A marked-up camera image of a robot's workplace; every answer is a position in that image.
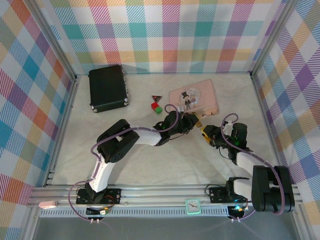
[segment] pink object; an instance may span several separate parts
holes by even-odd
[[[57,207],[57,201],[43,201],[39,203],[39,207],[42,209],[53,209]]]
[[[199,119],[219,113],[211,79],[171,91],[169,102],[180,109],[183,107],[185,113],[196,113]]]

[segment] black box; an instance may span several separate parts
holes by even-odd
[[[126,78],[120,65],[91,70],[89,84],[93,112],[99,113],[129,105]]]

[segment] white table surface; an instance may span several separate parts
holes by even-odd
[[[215,88],[219,114],[202,119],[203,125],[221,124],[229,113],[237,113],[240,123],[248,126],[247,146],[271,164],[277,164],[263,115],[250,76],[234,74],[129,74],[126,75],[130,105],[93,113],[89,79],[80,79],[71,116],[60,151],[52,183],[74,184],[87,180],[96,159],[90,148],[97,137],[119,119],[133,126],[152,127],[163,121],[164,111],[156,114],[150,107],[151,95],[163,95],[159,105],[169,103],[169,92],[193,83],[211,79]],[[224,156],[227,150],[221,151]],[[206,184],[224,182],[229,177],[248,177],[248,173],[222,158],[209,146],[200,128],[160,147],[135,145],[119,161],[109,184]]]

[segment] clock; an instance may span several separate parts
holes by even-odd
[[[200,202],[198,199],[187,199],[185,200],[186,213],[188,215],[200,214]]]

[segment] plaid wall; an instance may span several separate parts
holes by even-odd
[[[127,73],[247,72],[281,1],[51,0],[52,11],[38,2],[87,74],[115,64]]]
[[[320,0],[299,1],[256,83],[320,239]]]
[[[0,0],[0,239],[44,179],[71,81],[22,0]]]

